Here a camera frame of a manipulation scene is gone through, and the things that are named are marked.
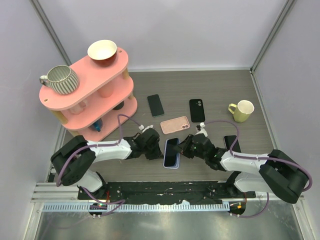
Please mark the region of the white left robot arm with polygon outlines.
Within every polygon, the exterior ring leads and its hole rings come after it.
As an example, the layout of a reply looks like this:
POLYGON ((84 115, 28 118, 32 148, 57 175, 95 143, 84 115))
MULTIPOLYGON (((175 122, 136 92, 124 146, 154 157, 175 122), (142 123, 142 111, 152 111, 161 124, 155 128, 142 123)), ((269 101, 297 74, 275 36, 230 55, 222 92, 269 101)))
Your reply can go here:
POLYGON ((106 195, 107 188, 103 178, 90 170, 91 165, 107 160, 136 159, 142 155, 148 160, 159 159, 163 156, 159 141, 160 135, 153 128, 116 141, 95 142, 77 135, 51 156, 58 174, 56 185, 77 185, 100 200, 106 195))

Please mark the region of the silver-edged black phone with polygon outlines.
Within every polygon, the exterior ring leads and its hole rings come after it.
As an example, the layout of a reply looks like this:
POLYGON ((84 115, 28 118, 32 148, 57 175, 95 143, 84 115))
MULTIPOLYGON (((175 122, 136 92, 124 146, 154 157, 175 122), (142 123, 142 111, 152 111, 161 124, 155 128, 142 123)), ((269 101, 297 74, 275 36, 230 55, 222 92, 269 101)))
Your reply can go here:
MULTIPOLYGON (((231 148, 231 145, 235 141, 236 137, 237 137, 236 135, 226 135, 226 136, 223 137, 225 148, 227 150, 229 150, 231 148)), ((235 145, 233 146, 232 151, 233 152, 237 152, 237 153, 241 153, 242 152, 238 140, 236 141, 235 145)))

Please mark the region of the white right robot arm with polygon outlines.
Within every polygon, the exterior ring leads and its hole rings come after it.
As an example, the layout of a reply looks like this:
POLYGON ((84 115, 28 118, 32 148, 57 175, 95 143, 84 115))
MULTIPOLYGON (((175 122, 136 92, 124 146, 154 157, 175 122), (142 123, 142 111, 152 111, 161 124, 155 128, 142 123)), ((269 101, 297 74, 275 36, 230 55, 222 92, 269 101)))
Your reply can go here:
POLYGON ((204 160, 215 171, 237 172, 225 186, 233 198, 245 192, 266 192, 295 204, 312 183, 307 171, 280 150, 260 155, 235 152, 214 146, 203 133, 188 135, 174 150, 189 159, 204 160))

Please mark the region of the pink phone case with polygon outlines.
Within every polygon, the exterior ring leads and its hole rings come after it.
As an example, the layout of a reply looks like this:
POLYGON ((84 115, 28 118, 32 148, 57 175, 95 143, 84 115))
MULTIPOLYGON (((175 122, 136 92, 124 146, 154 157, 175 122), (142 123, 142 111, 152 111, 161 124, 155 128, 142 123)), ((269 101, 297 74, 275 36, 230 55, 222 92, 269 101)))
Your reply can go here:
POLYGON ((186 116, 181 116, 170 120, 162 121, 160 123, 160 127, 163 134, 168 135, 189 129, 190 123, 186 116))

